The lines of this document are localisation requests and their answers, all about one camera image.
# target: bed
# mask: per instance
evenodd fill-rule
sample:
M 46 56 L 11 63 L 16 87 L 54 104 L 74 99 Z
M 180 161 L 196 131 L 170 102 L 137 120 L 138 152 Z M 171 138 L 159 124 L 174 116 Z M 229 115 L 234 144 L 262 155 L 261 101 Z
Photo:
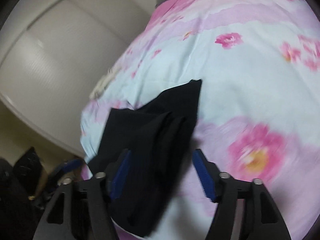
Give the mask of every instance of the bed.
M 302 240 L 320 214 L 319 70 L 320 23 L 305 0 L 168 0 L 83 110 L 86 161 L 111 108 L 202 79 L 194 147 L 236 179 L 261 178 Z M 215 208 L 190 166 L 149 238 L 205 239 Z

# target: metal screw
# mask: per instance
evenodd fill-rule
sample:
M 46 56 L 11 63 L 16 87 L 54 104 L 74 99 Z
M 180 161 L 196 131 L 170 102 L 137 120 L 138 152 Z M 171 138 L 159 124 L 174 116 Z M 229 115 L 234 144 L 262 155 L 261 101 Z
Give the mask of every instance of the metal screw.
M 62 184 L 63 184 L 63 185 L 68 185 L 68 184 L 70 184 L 71 182 L 72 182 L 72 179 L 66 178 L 66 179 L 63 180 Z
M 98 172 L 96 175 L 95 175 L 95 177 L 97 178 L 97 179 L 102 179 L 102 178 L 104 178 L 106 176 L 106 174 L 104 173 L 104 172 Z
M 229 179 L 230 178 L 230 174 L 227 172 L 220 172 L 219 176 L 222 179 Z
M 262 185 L 263 184 L 263 181 L 261 179 L 253 179 L 253 183 L 255 185 Z

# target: black cloth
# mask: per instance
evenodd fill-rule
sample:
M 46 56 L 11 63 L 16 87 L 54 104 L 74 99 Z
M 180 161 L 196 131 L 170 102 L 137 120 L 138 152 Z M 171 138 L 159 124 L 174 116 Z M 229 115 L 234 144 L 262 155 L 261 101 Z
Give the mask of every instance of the black cloth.
M 168 203 L 196 125 L 201 84 L 191 80 L 138 110 L 110 112 L 98 154 L 88 166 L 93 174 L 104 171 L 123 149 L 131 150 L 123 192 L 110 213 L 132 234 L 149 235 Z

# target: mattress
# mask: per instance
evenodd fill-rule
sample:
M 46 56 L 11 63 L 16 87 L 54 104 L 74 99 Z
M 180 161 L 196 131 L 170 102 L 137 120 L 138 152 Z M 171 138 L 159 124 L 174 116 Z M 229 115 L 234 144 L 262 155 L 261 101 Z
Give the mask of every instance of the mattress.
M 261 178 L 304 238 L 320 214 L 320 23 L 305 0 L 168 0 L 114 68 L 82 113 L 87 162 L 111 108 L 202 79 L 192 147 L 236 179 Z M 149 239 L 205 239 L 215 209 L 190 165 Z

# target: yellow flower center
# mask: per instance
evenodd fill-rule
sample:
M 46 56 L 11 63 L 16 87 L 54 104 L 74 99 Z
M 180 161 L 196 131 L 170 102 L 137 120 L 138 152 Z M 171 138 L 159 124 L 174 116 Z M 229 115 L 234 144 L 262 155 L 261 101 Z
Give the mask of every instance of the yellow flower center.
M 250 152 L 245 158 L 245 169 L 250 173 L 257 173 L 264 170 L 268 164 L 268 152 L 266 149 L 258 149 Z

